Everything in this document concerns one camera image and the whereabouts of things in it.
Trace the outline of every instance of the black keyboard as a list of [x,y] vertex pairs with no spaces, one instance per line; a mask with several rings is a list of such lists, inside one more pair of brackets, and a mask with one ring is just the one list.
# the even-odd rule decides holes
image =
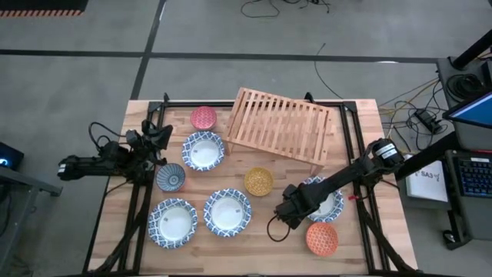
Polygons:
[[492,197],[492,163],[458,160],[463,194],[476,197]]

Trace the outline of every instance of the wooden tabletop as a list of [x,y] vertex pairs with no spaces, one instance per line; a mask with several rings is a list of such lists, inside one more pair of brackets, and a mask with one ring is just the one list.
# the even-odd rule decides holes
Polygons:
[[[368,144],[384,135],[381,120],[374,100],[355,100],[361,122],[364,143]],[[139,130],[141,120],[146,116],[148,101],[130,101],[121,133],[133,128]],[[281,203],[281,193],[289,184],[299,184],[309,176],[310,166],[278,155],[237,146],[231,156],[210,172],[194,172],[181,158],[181,146],[195,130],[189,118],[192,108],[167,108],[164,124],[174,126],[168,150],[161,154],[168,162],[178,163],[186,171],[186,181],[180,192],[164,193],[154,185],[151,209],[168,198],[179,197],[189,201],[198,212],[198,229],[191,241],[180,249],[167,250],[156,245],[148,235],[145,239],[141,261],[141,274],[193,274],[193,275],[243,275],[243,274],[364,274],[367,266],[361,229],[354,201],[348,200],[353,187],[342,188],[345,207],[340,217],[331,224],[338,233],[339,246],[330,257],[321,258],[310,252],[305,243],[305,234],[312,224],[305,219],[288,238],[280,243],[272,242],[266,232],[268,220],[274,215],[276,205]],[[218,123],[213,130],[223,135],[231,108],[216,108]],[[347,149],[344,143],[340,112],[334,112],[331,147],[328,160],[321,176],[328,177],[347,166]],[[358,153],[354,128],[351,126],[352,141]],[[270,170],[274,175],[274,189],[264,197],[248,194],[244,188],[244,175],[255,166]],[[392,175],[386,180],[395,182]],[[122,183],[122,178],[111,178],[108,189]],[[250,200],[253,209],[252,220],[247,228],[234,238],[221,238],[210,232],[204,225],[203,208],[208,196],[219,189],[241,190]],[[374,190],[384,234],[404,261],[417,268],[407,223],[398,191],[381,183]],[[89,269],[95,269],[111,253],[121,239],[130,202],[131,185],[114,190],[104,202],[98,225]],[[287,226],[274,221],[271,234],[280,238]],[[377,244],[371,237],[371,247],[379,265]],[[131,266],[135,244],[131,244],[128,265]]]

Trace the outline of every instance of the blue patterned bowl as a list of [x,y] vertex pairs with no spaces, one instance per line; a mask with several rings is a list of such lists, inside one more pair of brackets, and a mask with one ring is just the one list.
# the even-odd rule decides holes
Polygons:
[[[312,177],[303,181],[304,184],[310,185],[313,183],[319,183],[325,180],[325,177]],[[320,208],[308,215],[308,218],[314,222],[332,222],[341,214],[341,210],[344,209],[344,196],[341,194],[340,189],[331,193],[328,198],[321,203]]]
[[251,204],[242,192],[223,189],[214,192],[205,203],[204,220],[215,235],[233,237],[251,220]]
[[177,249],[190,241],[197,229],[197,211],[184,199],[166,199],[148,217],[148,235],[165,249]]
[[224,160],[224,143],[213,132],[196,132],[184,142],[181,155],[187,166],[206,172]]
[[157,185],[165,192],[176,192],[185,183],[185,170],[179,164],[167,164],[155,177]]

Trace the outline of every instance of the plate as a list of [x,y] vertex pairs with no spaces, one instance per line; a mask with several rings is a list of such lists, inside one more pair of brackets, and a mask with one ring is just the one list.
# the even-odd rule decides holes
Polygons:
[[163,191],[176,192],[185,183],[185,170],[179,164],[167,164],[159,169],[155,179]]
[[224,143],[213,132],[191,134],[181,151],[184,163],[196,171],[209,171],[224,160]]
[[204,220],[207,228],[215,235],[233,237],[251,220],[251,203],[237,189],[214,192],[205,203]]
[[210,130],[217,122],[217,114],[212,107],[198,107],[191,113],[190,121],[199,131]]
[[264,168],[252,168],[244,177],[244,187],[254,196],[265,196],[271,192],[274,176]]
[[[312,177],[303,181],[304,184],[310,185],[325,180],[325,177]],[[314,222],[332,222],[344,209],[344,196],[341,194],[340,189],[331,193],[328,198],[321,203],[320,208],[308,215],[308,218]]]
[[165,249],[177,249],[190,241],[197,229],[197,211],[184,199],[166,199],[148,217],[148,235]]
[[316,222],[307,229],[306,244],[316,255],[332,255],[338,247],[337,231],[328,223]]

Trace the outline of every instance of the gray floor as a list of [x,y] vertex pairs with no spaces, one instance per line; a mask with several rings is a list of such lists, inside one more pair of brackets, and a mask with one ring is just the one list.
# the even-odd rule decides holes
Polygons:
[[[154,51],[313,55],[327,43],[324,55],[444,57],[463,51],[492,26],[486,0],[333,0],[329,15],[322,6],[300,10],[273,1],[281,10],[277,18],[251,19],[239,12],[245,1],[168,0]],[[157,4],[91,0],[81,18],[3,18],[0,48],[143,51]],[[248,12],[270,11],[264,4]],[[121,128],[139,63],[139,58],[0,56],[0,141],[26,153],[23,172],[64,187],[59,199],[38,200],[22,236],[19,255],[35,276],[81,271],[106,180],[61,182],[57,164],[66,155],[95,154],[88,123]],[[434,66],[417,64],[319,62],[318,69],[343,97],[380,103],[436,76]],[[305,92],[333,97],[313,62],[152,59],[139,98],[161,98],[163,92],[174,99],[233,98],[239,86],[291,97]],[[428,98],[414,103],[423,106]],[[405,112],[398,117],[406,119]],[[402,133],[416,151],[414,133]],[[420,269],[489,275],[492,243],[447,251],[440,239],[440,231],[449,228],[445,213],[405,205]]]

